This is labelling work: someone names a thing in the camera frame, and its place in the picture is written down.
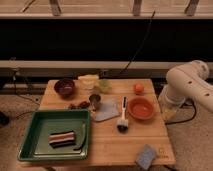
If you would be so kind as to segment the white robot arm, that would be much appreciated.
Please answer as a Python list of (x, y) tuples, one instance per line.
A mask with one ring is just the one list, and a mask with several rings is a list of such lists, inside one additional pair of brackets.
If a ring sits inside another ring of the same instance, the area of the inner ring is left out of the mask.
[(166, 74), (167, 84), (158, 101), (162, 109), (180, 107), (190, 98), (213, 112), (213, 85), (206, 82), (208, 65), (194, 60), (171, 68)]

